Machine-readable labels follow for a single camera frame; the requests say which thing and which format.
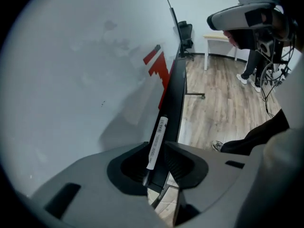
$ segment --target black pants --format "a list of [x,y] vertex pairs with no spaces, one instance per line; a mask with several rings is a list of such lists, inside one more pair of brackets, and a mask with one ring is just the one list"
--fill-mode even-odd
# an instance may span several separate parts
[[242,78],[249,79],[249,76],[253,74],[253,71],[256,68],[256,83],[259,83],[266,63],[267,61],[262,54],[257,51],[251,50],[249,53],[246,69],[241,75]]
[[267,143],[272,136],[288,128],[288,122],[281,109],[272,119],[251,130],[245,139],[225,143],[221,152],[249,155],[255,146]]

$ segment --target wooden floor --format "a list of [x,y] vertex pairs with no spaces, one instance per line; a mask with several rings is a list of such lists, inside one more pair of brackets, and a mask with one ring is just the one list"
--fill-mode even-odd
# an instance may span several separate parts
[[[245,63],[222,57],[208,59],[207,71],[204,71],[204,56],[195,56],[194,61],[187,61],[188,93],[205,93],[206,98],[185,95],[178,142],[212,151],[211,141],[225,143],[242,139],[270,117],[261,93],[257,93],[250,82],[244,85],[236,77],[244,71]],[[268,109],[272,114],[280,109],[272,93]],[[149,191],[150,200],[157,195]],[[155,210],[170,227],[177,195],[175,189],[169,189]]]

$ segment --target white table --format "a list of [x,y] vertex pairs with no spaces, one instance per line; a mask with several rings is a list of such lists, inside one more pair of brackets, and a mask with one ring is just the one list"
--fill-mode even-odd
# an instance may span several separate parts
[[[209,55],[209,41],[210,40],[217,40],[217,41],[225,41],[229,42],[229,39],[224,36],[223,32],[212,32],[210,34],[204,35],[205,38],[205,43],[206,43],[206,52],[205,52],[205,65],[204,65],[204,70],[207,70],[208,67],[208,55]],[[237,60],[237,47],[234,47],[234,60]]]

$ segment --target office chair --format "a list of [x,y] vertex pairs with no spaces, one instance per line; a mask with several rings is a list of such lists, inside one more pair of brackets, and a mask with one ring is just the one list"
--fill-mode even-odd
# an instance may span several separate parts
[[193,46],[191,39],[192,25],[187,24],[186,21],[181,21],[178,23],[178,26],[180,28],[180,35],[184,51],[186,51],[188,53],[187,56],[189,56],[191,60],[194,61],[194,55],[187,50]]

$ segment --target baseboard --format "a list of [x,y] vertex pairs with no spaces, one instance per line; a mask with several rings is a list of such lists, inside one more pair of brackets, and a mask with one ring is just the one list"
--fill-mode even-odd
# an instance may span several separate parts
[[[200,52],[191,52],[192,55],[205,55],[205,53],[200,53]],[[234,60],[234,57],[231,57],[231,56],[226,56],[226,55],[220,55],[220,54],[213,54],[213,53],[209,53],[209,56],[215,56],[215,57],[224,57],[224,58],[229,58],[229,59],[232,59]],[[240,59],[240,58],[237,58],[237,61],[239,62],[243,62],[243,63],[247,63],[246,60],[243,60],[243,59]]]

